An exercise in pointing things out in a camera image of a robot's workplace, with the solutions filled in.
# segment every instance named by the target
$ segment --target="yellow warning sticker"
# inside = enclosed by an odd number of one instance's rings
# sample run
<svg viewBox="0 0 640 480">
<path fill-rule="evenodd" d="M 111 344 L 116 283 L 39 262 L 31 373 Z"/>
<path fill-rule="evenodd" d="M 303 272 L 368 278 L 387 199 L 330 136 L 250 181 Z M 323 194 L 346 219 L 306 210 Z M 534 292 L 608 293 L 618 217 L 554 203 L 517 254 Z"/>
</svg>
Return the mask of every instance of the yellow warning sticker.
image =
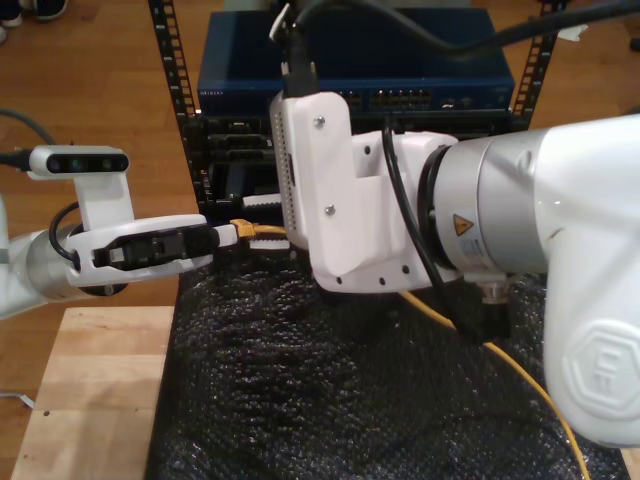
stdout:
<svg viewBox="0 0 640 480">
<path fill-rule="evenodd" d="M 456 229 L 456 235 L 460 236 L 466 233 L 471 227 L 473 227 L 473 222 L 467 220 L 460 215 L 453 216 L 453 226 Z"/>
</svg>

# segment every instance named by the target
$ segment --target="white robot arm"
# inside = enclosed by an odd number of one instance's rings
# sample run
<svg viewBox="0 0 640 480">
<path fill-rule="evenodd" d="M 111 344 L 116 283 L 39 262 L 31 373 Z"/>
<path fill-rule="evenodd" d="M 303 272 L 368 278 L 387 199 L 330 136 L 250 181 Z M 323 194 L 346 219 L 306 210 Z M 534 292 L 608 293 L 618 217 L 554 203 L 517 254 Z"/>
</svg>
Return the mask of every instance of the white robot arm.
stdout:
<svg viewBox="0 0 640 480">
<path fill-rule="evenodd" d="M 58 230 L 59 215 L 50 231 L 9 241 L 0 196 L 0 320 L 192 270 L 210 263 L 215 249 L 238 241 L 235 226 L 212 228 L 202 215 L 136 220 L 126 180 L 129 159 L 121 150 L 39 146 L 25 155 L 32 179 L 74 180 L 82 225 Z"/>
<path fill-rule="evenodd" d="M 335 292 L 427 287 L 385 168 L 380 132 L 351 136 L 333 93 L 271 106 L 289 240 Z M 458 142 L 393 144 L 445 281 L 506 301 L 507 275 L 548 272 L 544 363 L 569 423 L 640 445 L 640 115 Z"/>
</svg>

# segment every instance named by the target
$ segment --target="wooden table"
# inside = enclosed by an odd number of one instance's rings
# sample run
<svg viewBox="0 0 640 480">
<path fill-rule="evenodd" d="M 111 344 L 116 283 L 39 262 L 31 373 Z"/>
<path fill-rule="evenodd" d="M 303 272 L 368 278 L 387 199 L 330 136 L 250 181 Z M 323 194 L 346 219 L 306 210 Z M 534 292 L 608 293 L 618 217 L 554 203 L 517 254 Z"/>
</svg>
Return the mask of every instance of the wooden table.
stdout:
<svg viewBox="0 0 640 480">
<path fill-rule="evenodd" d="M 173 307 L 70 308 L 12 480 L 142 480 Z M 623 456 L 640 480 L 640 451 Z"/>
</svg>

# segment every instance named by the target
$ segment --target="camera lens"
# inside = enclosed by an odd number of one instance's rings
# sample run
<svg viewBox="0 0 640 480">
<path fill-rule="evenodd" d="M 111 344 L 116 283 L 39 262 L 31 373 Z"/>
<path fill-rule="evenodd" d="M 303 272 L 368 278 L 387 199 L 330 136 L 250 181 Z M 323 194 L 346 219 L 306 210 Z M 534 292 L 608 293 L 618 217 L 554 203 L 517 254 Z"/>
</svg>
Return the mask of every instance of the camera lens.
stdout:
<svg viewBox="0 0 640 480">
<path fill-rule="evenodd" d="M 47 161 L 47 168 L 51 173 L 58 173 L 60 171 L 60 162 L 55 158 L 50 158 Z"/>
<path fill-rule="evenodd" d="M 83 172 L 86 170 L 85 161 L 81 158 L 72 158 L 71 159 L 71 171 L 72 172 Z"/>
</svg>

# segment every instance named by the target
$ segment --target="bubble wrap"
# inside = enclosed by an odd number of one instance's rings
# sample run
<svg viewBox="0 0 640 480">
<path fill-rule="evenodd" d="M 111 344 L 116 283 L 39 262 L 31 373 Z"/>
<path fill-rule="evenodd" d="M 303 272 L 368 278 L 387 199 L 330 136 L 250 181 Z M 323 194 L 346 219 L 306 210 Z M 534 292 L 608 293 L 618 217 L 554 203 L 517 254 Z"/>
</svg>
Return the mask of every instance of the bubble wrap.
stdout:
<svg viewBox="0 0 640 480">
<path fill-rule="evenodd" d="M 450 287 L 479 315 L 476 290 Z M 428 292 L 422 295 L 433 302 Z M 499 344 L 543 382 L 544 284 Z M 579 439 L 594 480 L 628 478 Z M 184 275 L 147 479 L 577 479 L 560 423 L 509 366 L 398 295 L 322 291 L 305 259 L 225 253 Z"/>
</svg>

